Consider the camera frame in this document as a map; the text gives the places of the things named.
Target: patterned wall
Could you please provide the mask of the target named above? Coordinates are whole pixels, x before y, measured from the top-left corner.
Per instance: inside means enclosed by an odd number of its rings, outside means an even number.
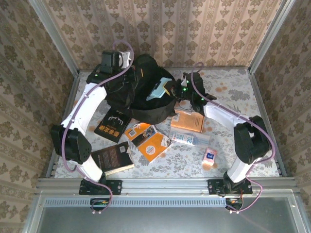
[[[255,76],[283,161],[311,213],[311,0],[297,0]]]
[[[79,69],[93,69],[115,39],[166,67],[248,66],[280,2],[44,0]]]
[[[21,232],[73,76],[29,3],[0,1],[0,232]]]

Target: table surface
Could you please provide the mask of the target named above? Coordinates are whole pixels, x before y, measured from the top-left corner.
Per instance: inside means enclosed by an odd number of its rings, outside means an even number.
[[[189,73],[190,68],[168,68],[175,78],[180,78],[183,72]],[[224,105],[241,112],[247,116],[259,115],[260,112],[254,96],[253,88],[246,69],[204,69],[201,72],[206,92],[214,95]],[[86,84],[85,80],[89,73],[80,73],[80,83],[75,98],[75,103],[81,97]],[[176,108],[190,109],[188,101],[182,101]],[[86,138],[92,144],[92,151],[106,148],[116,143],[109,141],[94,133],[95,128],[101,122],[110,106],[104,100],[96,110],[86,133]],[[137,123],[132,120],[128,128]],[[157,125],[164,133],[170,130],[171,117]],[[217,150],[215,164],[213,167],[202,165],[204,149],[188,146],[181,143],[172,144],[165,153],[149,163],[137,148],[130,143],[134,168],[111,174],[109,178],[176,178],[176,177],[222,177],[234,162],[236,154],[234,151],[233,133],[218,122],[205,118],[203,133],[210,135],[209,147]],[[123,135],[120,142],[127,141]],[[250,173],[253,177],[279,176],[274,161],[259,164]],[[79,178],[77,172],[69,173],[60,158],[55,172],[55,178]]]

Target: wire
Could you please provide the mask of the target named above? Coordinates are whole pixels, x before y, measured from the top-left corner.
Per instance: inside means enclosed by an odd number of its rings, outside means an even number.
[[[66,140],[66,138],[67,138],[67,133],[68,133],[68,130],[69,130],[71,124],[75,121],[75,117],[77,116],[77,114],[78,114],[78,112],[79,112],[81,106],[82,106],[83,103],[86,101],[86,99],[89,97],[89,95],[90,95],[96,88],[98,88],[98,87],[102,86],[103,84],[105,84],[105,83],[107,83],[107,82],[109,82],[109,81],[111,81],[111,80],[113,80],[113,79],[116,79],[117,77],[123,75],[123,74],[124,74],[125,72],[127,72],[127,71],[129,70],[129,68],[132,66],[133,61],[134,61],[134,50],[133,50],[133,47],[132,47],[128,42],[126,42],[126,41],[117,40],[117,41],[113,42],[113,44],[112,44],[113,49],[115,49],[115,45],[116,45],[117,43],[124,43],[124,44],[126,44],[126,45],[130,48],[130,51],[131,51],[132,56],[133,56],[133,59],[131,59],[129,66],[128,66],[126,69],[124,69],[123,71],[121,71],[119,74],[116,74],[116,75],[114,75],[114,76],[112,76],[112,77],[110,77],[110,78],[108,78],[108,79],[106,79],[106,80],[100,82],[99,84],[97,84],[96,86],[94,86],[93,88],[91,88],[91,89],[85,94],[85,96],[83,97],[83,99],[81,100],[81,102],[79,103],[79,105],[77,106],[76,110],[75,110],[74,113],[72,114],[72,117],[71,117],[71,119],[70,119],[68,125],[67,125],[66,128],[65,128],[65,131],[64,131],[64,134],[63,134],[63,138],[62,138],[62,147],[61,147],[62,158],[63,158],[64,166],[65,166],[65,168],[66,168],[69,172],[74,172],[75,170],[77,170],[77,171],[84,177],[84,179],[86,179],[87,181],[89,181],[89,182],[91,182],[91,183],[93,183],[93,184],[95,184],[95,185],[102,186],[102,187],[106,188],[106,189],[109,191],[109,194],[110,194],[109,202],[108,202],[108,205],[107,205],[103,210],[105,210],[105,209],[110,205],[110,203],[111,203],[111,200],[112,200],[112,191],[111,191],[111,189],[110,189],[108,186],[104,185],[104,184],[95,182],[94,180],[88,178],[88,177],[84,174],[84,172],[82,172],[80,169],[77,169],[77,165],[74,167],[74,169],[70,169],[70,168],[69,168],[69,166],[68,166],[68,164],[67,164],[67,161],[66,161],[66,155],[65,155],[65,140]]]
[[[124,82],[122,82],[122,86],[119,88],[119,89],[117,89],[117,90],[109,90],[109,93],[111,94],[111,93],[115,93],[115,92],[117,92],[117,91],[120,91],[122,88],[124,87]]]
[[[241,189],[240,197],[236,201],[238,201],[238,200],[243,200],[243,190],[242,189]]]
[[[91,210],[93,211],[93,213],[96,212],[96,210],[94,209],[94,204],[95,204],[95,203],[98,203],[98,202],[101,202],[102,204],[104,204],[105,199],[100,198],[100,199],[95,199],[95,200],[93,200],[93,202],[92,202],[92,204],[91,204]],[[99,210],[98,212],[101,213],[101,212],[104,211],[106,208],[107,208],[107,205],[106,205],[103,209]]]
[[[223,105],[218,104],[218,103],[216,103],[216,102],[214,102],[214,101],[212,101],[212,100],[209,100],[208,98],[206,98],[205,96],[203,96],[203,95],[198,91],[198,89],[197,89],[196,86],[195,86],[194,80],[193,80],[194,69],[197,68],[198,65],[201,65],[201,66],[200,66],[200,69],[198,70],[198,72],[201,71],[202,68],[204,67],[203,62],[198,62],[198,63],[196,63],[196,64],[193,66],[192,70],[191,70],[191,84],[192,84],[194,90],[196,91],[196,93],[198,93],[198,95],[201,96],[203,99],[205,99],[207,102],[210,102],[210,103],[212,103],[213,105],[215,105],[215,106],[217,106],[217,107],[219,107],[219,108],[222,108],[223,110],[225,110],[225,111],[229,112],[230,114],[232,114],[232,115],[234,115],[234,116],[236,116],[236,117],[238,117],[238,118],[240,118],[240,119],[246,121],[246,122],[249,123],[251,126],[253,126],[253,127],[255,127],[256,129],[258,129],[260,132],[263,133],[263,135],[266,136],[266,138],[269,140],[270,145],[271,145],[271,147],[272,147],[272,154],[271,154],[271,156],[268,157],[268,158],[266,158],[266,159],[261,159],[261,160],[259,160],[259,161],[254,162],[254,164],[251,166],[251,168],[248,170],[248,172],[246,173],[246,176],[245,176],[246,179],[247,179],[249,182],[255,183],[255,184],[257,184],[257,185],[260,187],[260,191],[259,191],[257,197],[256,197],[256,198],[252,201],[252,203],[250,203],[247,207],[245,207],[245,208],[243,208],[243,209],[240,209],[240,210],[237,210],[237,209],[235,209],[234,207],[228,205],[228,207],[230,207],[231,209],[233,209],[235,212],[237,212],[237,211],[242,212],[242,211],[245,211],[245,210],[249,209],[251,206],[253,206],[253,205],[255,204],[255,202],[259,199],[259,197],[261,196],[261,193],[262,193],[262,191],[263,191],[262,185],[259,184],[259,183],[256,182],[256,181],[251,180],[247,175],[248,175],[249,172],[254,168],[254,165],[256,165],[256,164],[258,164],[258,163],[263,163],[263,162],[269,161],[269,160],[271,160],[271,159],[273,159],[273,158],[275,157],[275,155],[276,155],[276,145],[275,145],[274,141],[272,140],[272,138],[270,137],[270,135],[269,135],[265,130],[263,130],[260,126],[258,126],[257,124],[253,123],[253,122],[250,121],[249,119],[247,119],[247,118],[245,118],[245,117],[243,117],[243,116],[241,116],[241,115],[235,113],[235,112],[232,111],[231,109],[226,108],[226,107],[224,107]]]
[[[178,103],[178,106],[179,106],[181,109],[183,109],[183,110],[191,111],[191,109],[192,109],[192,107],[191,107],[190,109],[183,108],[182,106],[180,106],[179,102],[177,102],[177,103]]]
[[[219,197],[222,197],[222,198],[225,197],[225,187],[223,187],[223,189],[222,189],[222,193],[223,193],[223,194],[221,194],[221,193],[218,192],[217,190],[215,190],[215,192],[217,193],[217,195],[218,195]]]
[[[243,190],[241,189],[241,196],[240,196],[240,199],[242,200],[242,206],[240,209],[243,208],[243,204],[244,204],[244,200],[243,200]]]

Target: aluminum frame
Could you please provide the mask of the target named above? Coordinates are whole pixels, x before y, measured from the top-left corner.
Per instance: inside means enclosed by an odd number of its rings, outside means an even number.
[[[209,178],[170,178],[170,179],[123,179],[122,193],[116,199],[144,199],[144,198],[187,198],[189,200],[215,199],[217,196],[209,195],[207,180]],[[286,197],[299,233],[310,232],[310,222],[306,217],[304,205],[299,196],[299,188],[293,177],[267,177],[254,178],[259,182],[264,191],[262,197]],[[80,196],[79,187],[81,179],[39,179],[35,199],[29,213],[24,233],[37,232],[45,200],[47,198],[104,198],[108,196]],[[253,185],[253,195],[245,195],[245,198],[255,197],[259,187]]]
[[[57,50],[62,55],[65,63],[67,64],[69,70],[76,78],[78,77],[78,66],[75,63],[73,56],[68,50],[65,41],[63,40],[60,31],[57,29],[54,24],[52,17],[49,14],[49,11],[45,7],[43,1],[40,0],[29,0],[30,5],[34,8],[36,14],[38,15],[40,21],[42,22],[44,28],[49,33],[51,39],[57,47]]]
[[[272,137],[272,140],[274,141],[274,143],[276,145],[276,159],[277,159],[277,162],[278,162],[278,165],[279,165],[279,169],[281,171],[281,175],[282,176],[287,176],[287,172],[286,172],[286,169],[285,169],[285,166],[284,166],[284,163],[283,163],[280,151],[279,151],[277,143],[276,143],[276,138],[274,136],[274,133],[273,133],[273,130],[272,130],[269,118],[268,118],[268,114],[267,114],[266,108],[264,106],[264,103],[263,103],[263,100],[262,100],[262,97],[261,97],[261,94],[260,94],[260,90],[259,90],[256,78],[255,78],[255,74],[251,73],[250,71],[248,71],[248,76],[249,76],[249,79],[251,81],[251,85],[253,87],[253,91],[254,91],[256,102],[257,102],[257,105],[258,105],[258,108],[259,108],[259,111],[260,111],[260,115],[261,115],[261,117],[263,119],[263,122],[264,122],[264,124],[266,126],[268,134]]]
[[[276,37],[276,34],[280,30],[284,20],[286,19],[287,15],[289,14],[295,2],[296,2],[295,0],[283,0],[281,2],[281,5],[279,9],[277,10],[275,17],[272,20],[268,28],[268,31],[266,32],[265,37],[260,43],[260,46],[249,66],[251,73],[255,73],[256,69],[258,68],[259,64],[263,60],[267,50],[272,44],[274,38]]]

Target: book cover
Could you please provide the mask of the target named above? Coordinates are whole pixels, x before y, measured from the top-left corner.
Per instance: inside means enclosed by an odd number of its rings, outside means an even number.
[[[128,142],[94,151],[91,156],[106,176],[134,167]]]
[[[130,121],[130,117],[110,108],[94,133],[118,143]]]
[[[171,126],[196,132],[202,132],[204,116],[195,112],[175,110],[176,115],[172,117]]]
[[[154,125],[146,123],[140,123],[128,129],[125,135],[149,162],[153,161],[172,143],[172,141],[166,135],[160,133]]]

